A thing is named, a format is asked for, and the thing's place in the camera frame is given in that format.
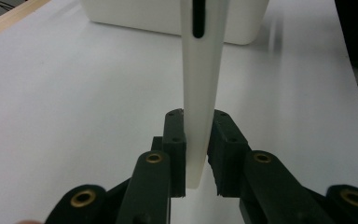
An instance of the screw hole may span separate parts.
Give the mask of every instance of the screw hole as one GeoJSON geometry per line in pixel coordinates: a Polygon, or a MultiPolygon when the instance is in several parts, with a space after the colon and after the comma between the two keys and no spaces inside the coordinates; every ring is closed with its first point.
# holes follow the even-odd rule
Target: screw hole
{"type": "Polygon", "coordinates": [[[264,163],[268,163],[272,161],[272,158],[269,155],[263,153],[255,154],[254,159],[258,162],[264,162],[264,163]]]}
{"type": "Polygon", "coordinates": [[[93,190],[85,189],[78,192],[74,197],[72,197],[71,205],[73,207],[84,207],[94,202],[96,197],[97,196],[93,190]]]}
{"type": "Polygon", "coordinates": [[[358,191],[343,189],[339,194],[345,202],[358,207],[358,191]]]}
{"type": "Polygon", "coordinates": [[[162,161],[162,157],[157,153],[153,153],[146,157],[146,161],[150,163],[157,163],[162,161]]]}

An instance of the white table surface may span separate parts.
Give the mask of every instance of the white table surface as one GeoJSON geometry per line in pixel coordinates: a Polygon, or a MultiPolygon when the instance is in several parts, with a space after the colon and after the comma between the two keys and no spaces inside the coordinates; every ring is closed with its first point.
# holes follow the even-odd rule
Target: white table surface
{"type": "MultiPolygon", "coordinates": [[[[52,0],[0,34],[0,224],[45,220],[82,184],[111,189],[183,107],[181,40],[93,23],[52,0]]],[[[249,46],[225,45],[216,108],[306,187],[358,187],[358,90],[333,0],[273,0],[249,46]]],[[[242,223],[238,199],[199,189],[172,223],[242,223]]]]}

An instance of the white box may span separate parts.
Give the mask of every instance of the white box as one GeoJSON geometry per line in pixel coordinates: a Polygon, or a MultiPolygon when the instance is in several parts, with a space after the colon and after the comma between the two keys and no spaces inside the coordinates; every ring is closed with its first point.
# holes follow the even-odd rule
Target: white box
{"type": "MultiPolygon", "coordinates": [[[[80,0],[91,21],[179,35],[182,0],[80,0]]],[[[269,0],[230,0],[227,43],[255,40],[269,0]]]]}

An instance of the white plastic object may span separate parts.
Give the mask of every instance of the white plastic object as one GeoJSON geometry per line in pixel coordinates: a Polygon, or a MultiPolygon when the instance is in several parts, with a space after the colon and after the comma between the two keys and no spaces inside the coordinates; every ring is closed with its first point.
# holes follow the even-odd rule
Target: white plastic object
{"type": "MultiPolygon", "coordinates": [[[[179,35],[180,0],[80,0],[91,21],[179,35]]],[[[255,40],[269,0],[230,0],[225,41],[255,40]]]]}
{"type": "Polygon", "coordinates": [[[181,0],[185,92],[186,187],[200,184],[211,135],[228,0],[207,0],[205,33],[192,32],[192,0],[181,0]]]}

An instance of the wooden edge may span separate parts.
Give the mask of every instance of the wooden edge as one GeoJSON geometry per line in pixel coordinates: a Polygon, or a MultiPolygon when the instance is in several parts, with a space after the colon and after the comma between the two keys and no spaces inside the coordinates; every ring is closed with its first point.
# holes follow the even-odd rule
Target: wooden edge
{"type": "Polygon", "coordinates": [[[9,12],[3,14],[0,16],[0,33],[32,12],[36,11],[49,1],[50,0],[28,0],[27,2],[24,2],[11,9],[9,12]]]}

